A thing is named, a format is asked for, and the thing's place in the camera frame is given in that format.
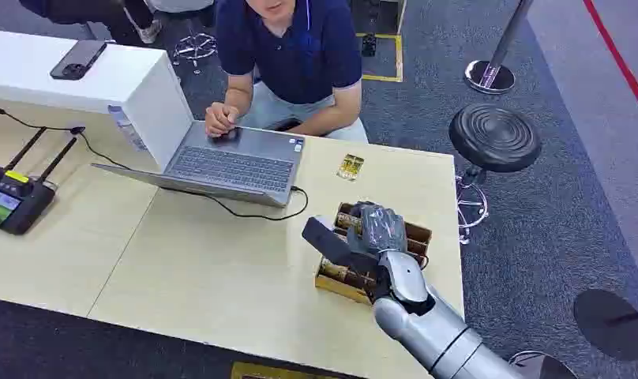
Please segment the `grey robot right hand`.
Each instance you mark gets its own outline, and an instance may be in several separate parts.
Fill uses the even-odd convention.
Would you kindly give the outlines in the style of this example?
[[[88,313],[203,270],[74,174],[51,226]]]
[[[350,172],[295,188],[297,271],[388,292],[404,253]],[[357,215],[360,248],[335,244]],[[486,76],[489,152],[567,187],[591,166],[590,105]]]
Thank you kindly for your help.
[[[350,212],[361,221],[361,231],[347,229],[347,244],[353,252],[376,260],[388,251],[407,251],[407,235],[403,217],[392,209],[371,201],[359,201]]]

